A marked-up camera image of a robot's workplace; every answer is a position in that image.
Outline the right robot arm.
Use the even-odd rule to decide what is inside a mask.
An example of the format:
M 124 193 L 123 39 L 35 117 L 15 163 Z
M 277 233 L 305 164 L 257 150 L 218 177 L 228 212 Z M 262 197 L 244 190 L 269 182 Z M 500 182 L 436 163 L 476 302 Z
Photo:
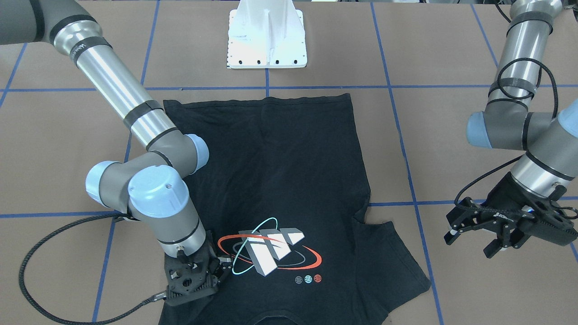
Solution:
M 85 191 L 118 211 L 119 219 L 150 228 L 163 249 L 167 278 L 154 299 L 178 306 L 216 294 L 231 260 L 215 252 L 184 181 L 208 162 L 206 142 L 179 130 L 77 1 L 3 0 L 1 44 L 33 42 L 68 57 L 142 146 L 140 156 L 93 166 Z

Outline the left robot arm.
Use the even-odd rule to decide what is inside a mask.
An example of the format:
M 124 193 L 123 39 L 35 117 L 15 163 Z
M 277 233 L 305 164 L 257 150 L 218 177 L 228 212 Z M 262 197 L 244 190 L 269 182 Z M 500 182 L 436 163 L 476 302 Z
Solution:
M 543 64 L 555 18 L 566 0 L 517 0 L 498 71 L 483 111 L 468 119 L 473 146 L 522 150 L 512 169 L 477 204 L 460 191 L 447 214 L 451 245 L 463 233 L 487 230 L 497 235 L 484 249 L 492 258 L 531 237 L 565 246 L 577 239 L 577 210 L 558 200 L 577 178 L 577 103 L 558 109 L 557 85 Z

